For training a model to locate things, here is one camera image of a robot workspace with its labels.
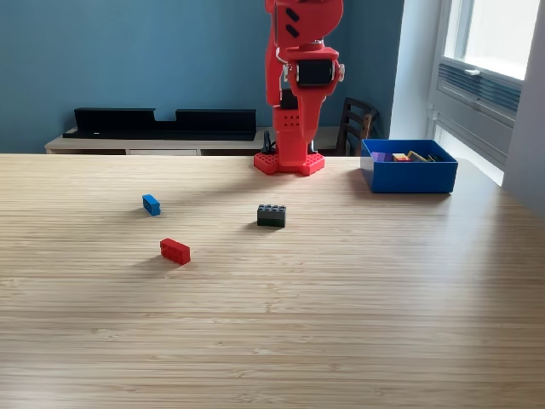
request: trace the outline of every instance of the white wall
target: white wall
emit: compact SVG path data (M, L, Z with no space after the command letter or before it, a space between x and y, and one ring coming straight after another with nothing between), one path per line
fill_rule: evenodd
M440 0L404 3L390 139L424 139Z
M537 16L503 186L545 217L545 2Z

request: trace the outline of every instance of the black lego brick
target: black lego brick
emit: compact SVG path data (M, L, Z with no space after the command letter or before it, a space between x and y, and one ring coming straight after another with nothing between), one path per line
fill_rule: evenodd
M286 206L261 204L257 209L257 225L274 228L286 227Z

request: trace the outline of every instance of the red robot arm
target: red robot arm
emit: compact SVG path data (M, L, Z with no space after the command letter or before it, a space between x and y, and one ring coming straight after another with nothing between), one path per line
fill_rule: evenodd
M265 0L272 15L267 47L267 103L272 106L276 152L255 157L255 166L277 172L310 175L324 167L324 158L308 154L318 130L325 98L344 79L339 53L323 38L341 21L342 0ZM282 72L291 89L280 89Z

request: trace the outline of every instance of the blue wall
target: blue wall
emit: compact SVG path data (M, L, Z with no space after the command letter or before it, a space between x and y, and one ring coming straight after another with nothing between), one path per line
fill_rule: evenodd
M339 124L345 96L386 113L392 108L401 12L391 8L402 10L403 0L346 2L345 18L326 43L347 63L347 81L326 101L322 125ZM264 84L270 20L263 3L3 2L0 152L42 153L74 125L75 107L156 107L157 119L172 119L176 108L249 107L257 109L259 125L270 125ZM369 15L374 11L381 15ZM367 43L376 55L366 56Z
M403 11L404 0L352 0L347 4L351 19L347 96L378 109L385 137L392 119Z

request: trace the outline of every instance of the window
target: window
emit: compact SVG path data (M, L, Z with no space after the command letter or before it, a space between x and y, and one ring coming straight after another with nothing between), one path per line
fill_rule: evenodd
M504 169L539 7L540 0L442 0L429 139Z
M540 0L453 0L445 56L524 79Z

